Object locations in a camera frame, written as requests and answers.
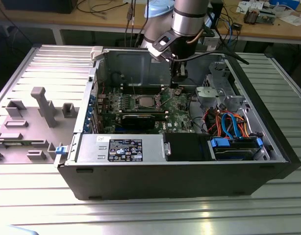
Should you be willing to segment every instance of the connector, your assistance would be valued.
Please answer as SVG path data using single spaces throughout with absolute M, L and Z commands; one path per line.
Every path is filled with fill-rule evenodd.
M 131 4 L 126 15 L 126 19 L 128 22 L 132 20 L 132 16 L 133 16 L 133 6 Z

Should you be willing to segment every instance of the blue clip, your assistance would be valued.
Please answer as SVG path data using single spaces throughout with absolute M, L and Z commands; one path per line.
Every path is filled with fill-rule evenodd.
M 263 141 L 260 138 L 257 138 L 256 141 L 257 141 L 259 147 L 263 147 Z
M 68 147 L 69 147 L 68 145 L 57 147 L 55 153 L 62 154 L 62 155 L 68 154 L 69 152 Z
M 230 147 L 230 142 L 228 139 L 225 138 L 213 138 L 211 140 L 212 147 Z

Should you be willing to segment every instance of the paper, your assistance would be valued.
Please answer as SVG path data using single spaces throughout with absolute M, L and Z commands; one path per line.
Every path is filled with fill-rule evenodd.
M 246 14 L 248 11 L 248 8 L 256 8 L 258 10 L 263 9 L 264 2 L 263 1 L 241 1 L 239 2 L 239 5 L 237 7 L 236 12 Z
M 285 21 L 285 22 L 295 25 L 295 26 L 301 25 L 301 18 L 297 17 L 297 16 L 290 15 L 290 16 L 282 17 L 280 19 L 282 21 Z

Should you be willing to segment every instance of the side panel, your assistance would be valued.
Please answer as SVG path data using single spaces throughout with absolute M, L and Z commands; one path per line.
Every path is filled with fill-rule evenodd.
M 272 137 L 282 156 L 291 163 L 285 171 L 274 177 L 275 179 L 283 179 L 299 168 L 301 162 L 239 63 L 232 58 L 228 58 L 227 60 L 231 67 L 231 72 L 243 91 L 243 95 L 248 100 L 249 105 L 257 111 L 259 118 L 263 122 L 267 132 Z
M 250 195 L 287 163 L 62 166 L 76 198 L 142 199 Z

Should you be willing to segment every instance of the wooden table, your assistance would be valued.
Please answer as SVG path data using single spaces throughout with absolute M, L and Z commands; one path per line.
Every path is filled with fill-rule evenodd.
M 91 0 L 92 4 L 104 3 L 104 0 Z M 236 4 L 239 0 L 225 0 L 225 6 L 232 19 L 242 24 L 239 40 L 242 41 L 260 41 L 275 43 L 301 44 L 301 26 L 293 26 L 279 19 L 276 19 L 274 25 L 268 24 L 245 24 L 243 23 L 243 14 L 236 14 Z M 96 8 L 97 10 L 107 9 L 119 4 L 122 0 L 114 0 L 107 6 Z M 88 4 L 85 2 L 80 6 L 81 9 L 89 11 Z M 53 31 L 56 43 L 64 44 L 61 36 L 61 30 L 86 30 L 86 31 L 105 31 L 105 32 L 124 32 L 126 25 L 126 14 L 129 4 L 121 6 L 106 12 L 107 19 L 94 16 L 90 13 L 80 12 L 75 9 L 71 14 L 58 14 L 48 12 L 31 12 L 31 11 L 7 11 L 6 15 L 17 26 L 49 28 Z M 145 22 L 144 4 L 136 4 L 136 14 L 134 22 L 134 33 L 138 33 Z M 12 25 L 0 12 L 0 25 Z M 218 29 L 222 35 L 227 34 L 227 29 L 223 22 L 218 24 Z
M 276 19 L 273 25 L 244 23 L 244 14 L 236 13 L 238 3 L 239 0 L 225 0 L 225 8 L 229 16 L 232 17 L 234 22 L 242 24 L 239 40 L 301 44 L 301 25 L 294 26 L 280 19 Z M 298 6 L 297 10 L 301 11 L 301 5 Z M 227 34 L 224 22 L 220 21 L 218 23 L 218 30 L 221 34 Z

